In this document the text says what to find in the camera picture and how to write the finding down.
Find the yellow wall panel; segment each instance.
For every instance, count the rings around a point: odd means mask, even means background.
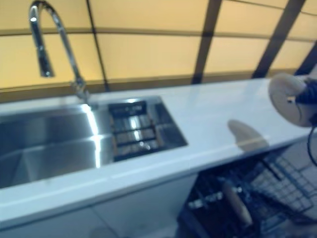
[[[91,0],[96,27],[202,31],[208,0]]]
[[[285,41],[270,69],[298,68],[313,46],[310,42]]]
[[[267,44],[266,39],[214,37],[205,73],[255,70]]]
[[[200,37],[98,34],[107,78],[193,74]]]
[[[282,13],[281,9],[224,0],[215,32],[271,36]]]
[[[300,13],[288,37],[317,40],[317,16]]]
[[[32,0],[0,0],[0,31],[29,30],[29,7]],[[85,0],[49,0],[66,28],[91,28]],[[41,25],[55,28],[51,16],[43,10]]]
[[[317,14],[317,1],[316,0],[306,0],[304,6],[302,7],[303,12],[308,12],[311,14]]]
[[[244,1],[259,3],[259,4],[269,5],[269,6],[277,6],[282,8],[285,8],[288,2],[288,0],[244,0]]]
[[[71,34],[79,70],[86,80],[102,79],[92,34]],[[46,35],[45,42],[55,77],[40,77],[36,50],[31,35],[0,37],[0,88],[69,82],[74,75],[59,35]]]

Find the wire rack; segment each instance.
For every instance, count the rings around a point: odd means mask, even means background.
[[[246,227],[222,193],[221,181],[232,189],[248,208],[253,225]],[[316,220],[304,215],[313,207],[311,195],[316,187],[278,153],[243,163],[221,173],[199,176],[187,208],[199,219],[209,237],[285,237],[278,225],[287,219],[298,224]]]

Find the dishwasher rack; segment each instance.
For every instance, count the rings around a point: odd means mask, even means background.
[[[281,151],[202,172],[180,219],[198,238],[285,237],[279,225],[286,220],[298,225],[317,223],[305,215],[314,206],[311,196],[316,187]],[[252,225],[241,221],[223,193],[224,182],[249,211]]]

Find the faucet handle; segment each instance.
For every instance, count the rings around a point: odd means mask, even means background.
[[[84,81],[73,81],[70,82],[70,85],[75,90],[77,97],[83,99],[84,103],[88,104],[88,98],[90,97],[90,94],[86,89],[86,83]]]

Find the backsplash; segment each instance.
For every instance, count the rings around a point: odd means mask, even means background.
[[[0,2],[0,102],[73,93],[74,75],[45,11],[41,24],[56,76],[40,77],[28,23],[31,2]],[[305,59],[317,50],[316,0],[49,3],[91,92],[293,74],[309,69]]]

